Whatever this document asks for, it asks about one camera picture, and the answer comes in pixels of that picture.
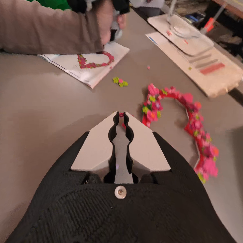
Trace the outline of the wooden edged side table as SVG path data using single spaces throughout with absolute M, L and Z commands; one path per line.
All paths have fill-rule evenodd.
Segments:
M 243 13 L 243 1 L 242 0 L 213 0 L 219 5 L 226 3 L 226 9 L 233 11 L 234 14 L 240 16 Z

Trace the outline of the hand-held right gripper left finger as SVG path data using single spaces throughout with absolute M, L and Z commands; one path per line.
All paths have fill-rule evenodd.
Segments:
M 114 138 L 119 123 L 119 112 L 115 111 L 87 134 L 72 166 L 72 171 L 97 174 L 105 183 L 114 183 L 116 176 L 116 153 Z

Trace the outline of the person's left hand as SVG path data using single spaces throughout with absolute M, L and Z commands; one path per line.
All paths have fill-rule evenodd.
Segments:
M 102 45 L 110 41 L 113 12 L 114 6 L 111 0 L 101 1 L 95 10 Z

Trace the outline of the lego instruction booklet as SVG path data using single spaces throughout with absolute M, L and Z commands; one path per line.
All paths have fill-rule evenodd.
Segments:
M 100 53 L 38 56 L 93 89 L 129 51 L 129 48 L 112 42 Z

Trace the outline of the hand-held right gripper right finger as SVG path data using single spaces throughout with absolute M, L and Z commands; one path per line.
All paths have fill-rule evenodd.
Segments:
M 129 140 L 126 166 L 129 174 L 132 174 L 133 183 L 138 183 L 144 174 L 170 171 L 171 167 L 153 131 L 128 112 L 123 113 L 123 121 Z

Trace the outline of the person's left forearm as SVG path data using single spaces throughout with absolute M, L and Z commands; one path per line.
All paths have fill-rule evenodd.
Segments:
M 1 1 L 0 17 L 0 48 L 9 53 L 96 53 L 107 42 L 94 11 L 81 14 L 37 1 Z

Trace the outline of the orange plastic object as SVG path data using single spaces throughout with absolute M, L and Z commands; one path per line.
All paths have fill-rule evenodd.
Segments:
M 211 31 L 214 28 L 214 22 L 215 22 L 215 19 L 213 17 L 211 17 L 207 21 L 205 26 L 200 30 L 200 33 L 205 35 L 207 32 Z

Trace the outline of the curved lego flower heart section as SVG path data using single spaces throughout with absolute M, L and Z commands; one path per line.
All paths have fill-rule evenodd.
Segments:
M 158 121 L 161 117 L 162 100 L 173 99 L 182 105 L 186 111 L 188 122 L 184 130 L 194 139 L 199 153 L 199 160 L 194 166 L 194 171 L 202 183 L 205 183 L 210 176 L 217 177 L 218 168 L 216 161 L 219 150 L 212 144 L 212 138 L 203 126 L 203 117 L 200 113 L 201 103 L 193 101 L 191 93 L 181 93 L 175 87 L 158 89 L 154 84 L 148 85 L 146 102 L 142 106 L 142 123 L 150 128 L 152 122 Z

